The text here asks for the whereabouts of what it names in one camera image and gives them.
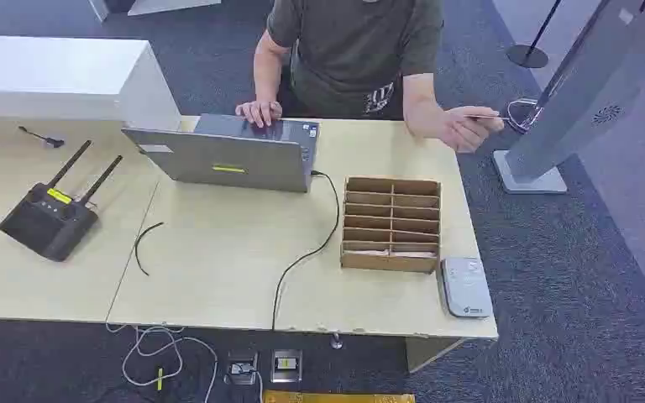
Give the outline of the person's right hand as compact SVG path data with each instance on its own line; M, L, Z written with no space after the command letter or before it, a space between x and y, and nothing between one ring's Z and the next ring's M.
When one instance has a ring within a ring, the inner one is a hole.
M282 117L282 106L277 101L252 101L239 104L235 108L237 116L245 118L258 128L266 128Z

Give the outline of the person's left hand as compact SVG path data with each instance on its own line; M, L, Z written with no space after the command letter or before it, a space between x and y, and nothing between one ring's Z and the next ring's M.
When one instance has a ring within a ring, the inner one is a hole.
M445 111L438 137L457 153L475 152L491 134L505 127L500 113L490 107L462 106Z

